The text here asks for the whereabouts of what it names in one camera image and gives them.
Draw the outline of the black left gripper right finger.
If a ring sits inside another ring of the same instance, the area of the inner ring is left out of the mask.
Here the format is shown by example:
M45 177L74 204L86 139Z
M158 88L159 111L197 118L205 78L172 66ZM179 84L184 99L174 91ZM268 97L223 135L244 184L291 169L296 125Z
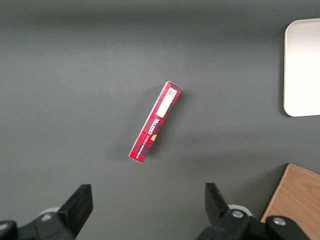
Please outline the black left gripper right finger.
M308 240L292 219L271 215L260 222L239 208L231 209L215 183L205 184L205 211L210 226L198 240Z

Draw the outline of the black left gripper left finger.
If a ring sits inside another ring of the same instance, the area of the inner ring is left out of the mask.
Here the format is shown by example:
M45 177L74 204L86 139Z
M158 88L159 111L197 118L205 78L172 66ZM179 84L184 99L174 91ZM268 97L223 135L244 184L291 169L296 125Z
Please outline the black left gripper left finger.
M93 211L92 186L82 184L58 209L47 209L34 220L17 226L0 222L2 240L75 240Z

